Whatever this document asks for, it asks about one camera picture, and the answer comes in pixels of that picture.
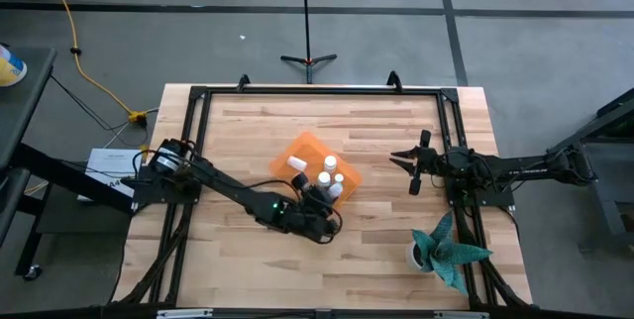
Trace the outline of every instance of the concrete floor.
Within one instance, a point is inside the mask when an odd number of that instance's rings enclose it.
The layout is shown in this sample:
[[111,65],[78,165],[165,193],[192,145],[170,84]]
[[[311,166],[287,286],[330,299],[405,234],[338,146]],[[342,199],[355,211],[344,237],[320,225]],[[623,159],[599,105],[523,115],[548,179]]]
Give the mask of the concrete floor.
[[[301,0],[71,1],[301,5]],[[453,0],[455,8],[466,9],[607,11],[633,10],[632,1]],[[442,7],[441,0],[311,2],[320,7]],[[243,73],[258,83],[303,80],[300,69],[278,60],[283,53],[304,54],[300,15],[74,13],[74,18],[84,68],[136,109],[158,106],[167,82],[237,82]],[[315,15],[311,23],[314,55],[340,57],[316,72],[317,83],[382,84],[395,69],[406,84],[456,85],[444,17]],[[469,85],[485,88],[502,156],[543,152],[587,122],[598,107],[634,86],[632,19],[458,18],[457,25]],[[60,81],[112,123],[123,119],[116,104],[75,72],[66,52],[70,34],[63,13],[0,10],[0,39],[16,46],[58,49],[54,73]],[[26,141],[55,157],[85,159],[111,135],[77,111],[50,84]],[[124,137],[132,142],[143,134],[130,130]],[[527,183],[515,198],[536,304],[634,316],[632,257],[582,256],[577,251],[577,242],[597,227],[587,190],[541,181]],[[120,236],[45,236],[38,259],[46,272],[25,283],[12,275],[11,268],[29,226],[28,217],[17,218],[0,251],[0,312],[108,300],[121,258]]]

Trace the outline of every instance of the caster wheel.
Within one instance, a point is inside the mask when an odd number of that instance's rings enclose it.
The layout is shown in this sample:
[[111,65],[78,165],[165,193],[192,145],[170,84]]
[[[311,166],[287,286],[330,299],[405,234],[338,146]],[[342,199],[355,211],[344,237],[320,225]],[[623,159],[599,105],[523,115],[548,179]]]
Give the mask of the caster wheel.
[[40,274],[42,274],[42,269],[40,265],[32,265],[29,267],[29,272],[22,276],[22,279],[25,281],[36,280]]

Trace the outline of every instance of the tripod stand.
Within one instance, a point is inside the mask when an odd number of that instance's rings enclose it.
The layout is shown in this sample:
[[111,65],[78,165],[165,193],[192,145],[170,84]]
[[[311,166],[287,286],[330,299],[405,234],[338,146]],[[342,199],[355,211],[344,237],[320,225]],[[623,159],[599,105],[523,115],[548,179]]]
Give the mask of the tripod stand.
[[306,25],[306,59],[294,56],[282,55],[280,59],[284,61],[294,61],[306,67],[306,83],[313,83],[313,66],[320,61],[334,60],[337,58],[336,54],[330,54],[325,56],[319,56],[315,58],[310,57],[310,28],[308,26],[308,0],[304,0],[304,22]]

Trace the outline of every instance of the green leaf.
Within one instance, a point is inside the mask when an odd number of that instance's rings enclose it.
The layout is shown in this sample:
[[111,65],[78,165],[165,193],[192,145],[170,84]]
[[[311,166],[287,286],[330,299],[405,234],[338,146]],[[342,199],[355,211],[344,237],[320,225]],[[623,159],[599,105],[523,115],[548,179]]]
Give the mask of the green leaf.
[[427,259],[421,259],[423,266],[420,268],[421,271],[424,272],[430,272],[430,271],[434,271],[434,266],[432,265],[432,262],[430,261],[429,258]]
[[440,263],[433,257],[430,258],[436,273],[443,278],[445,284],[451,285],[454,282],[454,267],[449,262]]
[[454,281],[452,281],[451,286],[457,289],[460,293],[468,295],[467,288],[465,287],[465,281],[463,280],[463,275],[460,273],[456,266],[454,266]]
[[451,238],[445,238],[438,244],[432,256],[438,262],[451,262],[452,253],[454,252],[454,243]]
[[442,219],[440,219],[440,222],[436,225],[436,229],[434,229],[434,232],[432,232],[430,237],[438,244],[443,241],[443,239],[451,235],[453,226],[454,214],[452,211],[449,211]]
[[492,254],[489,250],[465,244],[451,244],[450,249],[443,247],[442,252],[445,253],[445,251],[450,253],[449,262],[453,265],[464,265],[472,262],[478,262],[482,259],[486,259]]
[[412,238],[420,249],[421,260],[429,258],[429,254],[436,248],[436,242],[429,235],[420,230],[412,230]]

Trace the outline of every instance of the wooden table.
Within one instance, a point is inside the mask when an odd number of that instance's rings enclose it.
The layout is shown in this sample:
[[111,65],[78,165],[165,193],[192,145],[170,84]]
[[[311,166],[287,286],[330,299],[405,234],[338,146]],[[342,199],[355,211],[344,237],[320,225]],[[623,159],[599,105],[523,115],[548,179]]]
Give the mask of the wooden table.
[[[151,149],[180,137],[190,86],[165,86]],[[483,89],[463,87],[459,95],[470,147],[496,154]],[[410,178],[388,160],[390,152],[417,144],[422,129],[432,132],[431,147],[441,152],[433,97],[214,95],[203,155],[244,184],[270,178],[268,163],[304,131],[351,163],[364,182],[342,208],[343,231],[326,246],[270,232],[241,206],[204,190],[189,231],[178,306],[468,308],[467,298],[435,273],[405,263],[410,230],[432,231],[449,209],[444,189],[434,188],[428,176],[418,196],[408,195]],[[497,208],[481,210],[492,262],[530,302],[513,223]],[[115,299],[132,289],[157,256],[164,211],[152,205],[133,219]],[[167,268],[163,290],[171,264]],[[475,275],[484,298],[478,265]]]

